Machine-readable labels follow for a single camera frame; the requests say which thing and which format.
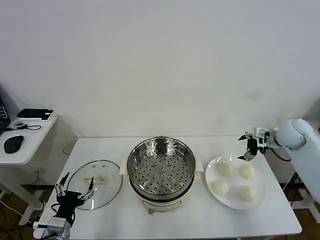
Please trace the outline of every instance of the floor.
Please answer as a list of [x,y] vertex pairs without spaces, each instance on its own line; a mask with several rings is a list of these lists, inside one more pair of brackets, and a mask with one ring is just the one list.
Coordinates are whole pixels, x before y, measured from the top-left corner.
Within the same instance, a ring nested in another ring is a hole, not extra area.
[[[34,192],[34,189],[28,189],[31,193]],[[44,190],[41,200],[46,201],[49,199],[52,189]],[[288,195],[288,199],[292,200],[293,196],[296,193],[296,189],[292,188]],[[295,200],[300,200],[300,196],[296,196]],[[17,210],[19,213],[23,213],[27,204],[22,201],[16,195],[6,195],[2,201],[7,204],[9,207]],[[295,210],[294,211],[300,224],[302,225],[302,233],[298,235],[289,235],[289,236],[276,236],[273,240],[320,240],[320,224],[316,224],[313,220],[313,217],[308,210]],[[35,212],[32,216],[31,222],[37,221],[40,217],[41,212]],[[33,240],[33,229],[32,227],[24,227],[19,231],[6,236],[8,233],[12,232],[12,229],[19,227],[20,216],[6,208],[2,203],[0,203],[0,240]],[[246,240],[261,240],[263,238],[246,238]]]

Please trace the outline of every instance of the steamed bun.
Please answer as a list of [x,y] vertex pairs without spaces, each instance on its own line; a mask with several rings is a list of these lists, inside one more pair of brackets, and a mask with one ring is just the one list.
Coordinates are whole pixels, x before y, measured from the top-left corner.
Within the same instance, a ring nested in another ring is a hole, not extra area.
[[249,164],[245,164],[239,169],[240,175],[245,179],[253,179],[256,177],[256,170]]
[[242,186],[239,196],[245,202],[252,202],[256,199],[256,190],[249,186]]
[[234,168],[228,162],[219,162],[217,168],[219,173],[225,176],[231,176],[234,172]]
[[225,181],[214,181],[211,185],[212,190],[219,196],[225,196],[229,192],[229,186]]

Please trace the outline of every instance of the table leg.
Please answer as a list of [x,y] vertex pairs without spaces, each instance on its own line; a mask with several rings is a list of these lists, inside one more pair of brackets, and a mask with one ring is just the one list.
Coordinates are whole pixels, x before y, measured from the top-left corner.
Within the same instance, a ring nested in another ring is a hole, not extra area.
[[10,171],[5,171],[4,169],[0,170],[0,183],[28,204],[28,207],[26,208],[19,223],[20,225],[24,225],[28,223],[33,211],[40,211],[43,209],[44,204],[39,201],[43,191],[38,190],[34,195],[32,195],[16,182],[17,177],[14,174]]

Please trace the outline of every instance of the white wall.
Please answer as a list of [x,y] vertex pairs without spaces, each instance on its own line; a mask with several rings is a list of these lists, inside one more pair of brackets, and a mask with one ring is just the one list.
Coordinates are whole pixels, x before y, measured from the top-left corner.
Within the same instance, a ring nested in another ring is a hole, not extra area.
[[80,136],[241,135],[319,97],[320,2],[0,1],[0,81]]

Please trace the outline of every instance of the white desk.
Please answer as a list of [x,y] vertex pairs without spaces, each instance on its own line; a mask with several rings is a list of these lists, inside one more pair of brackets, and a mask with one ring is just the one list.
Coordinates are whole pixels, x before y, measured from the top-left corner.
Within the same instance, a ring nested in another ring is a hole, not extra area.
[[42,143],[43,139],[54,125],[57,117],[55,115],[50,117],[49,121],[24,121],[23,123],[28,125],[39,125],[39,130],[12,130],[5,131],[0,135],[0,146],[3,146],[5,141],[11,137],[23,135],[24,139],[19,151],[15,153],[7,154],[3,147],[0,147],[0,167],[12,167],[21,166],[27,164],[38,147]]
[[[26,121],[24,123],[28,125],[39,125],[39,130],[12,130],[5,131],[0,135],[0,183],[6,188],[19,196],[22,200],[28,203],[23,217],[19,224],[24,225],[28,222],[32,212],[34,210],[41,210],[43,207],[42,202],[38,199],[43,191],[36,191],[34,195],[30,194],[23,187],[16,183],[16,176],[8,171],[6,168],[12,168],[16,166],[23,166],[27,164],[32,156],[37,151],[38,147],[42,143],[43,139],[53,126],[57,119],[57,116],[50,116],[48,121]],[[23,135],[24,139],[20,149],[15,153],[7,154],[4,150],[4,143],[7,139]]]
[[[82,165],[94,160],[110,160],[120,165],[144,137],[81,138],[77,141],[59,178],[70,176]],[[215,156],[240,156],[246,141],[234,136],[177,137],[186,143],[205,168]],[[181,206],[152,215],[143,207],[137,194],[123,178],[122,187],[112,202],[104,207],[84,211],[76,209],[70,239],[214,239],[298,234],[302,228],[263,155],[251,161],[268,183],[268,194],[262,205],[248,210],[231,209],[219,202],[205,185],[204,176],[196,180]],[[47,223],[55,213],[53,192],[41,216]],[[42,229],[34,231],[41,238]]]

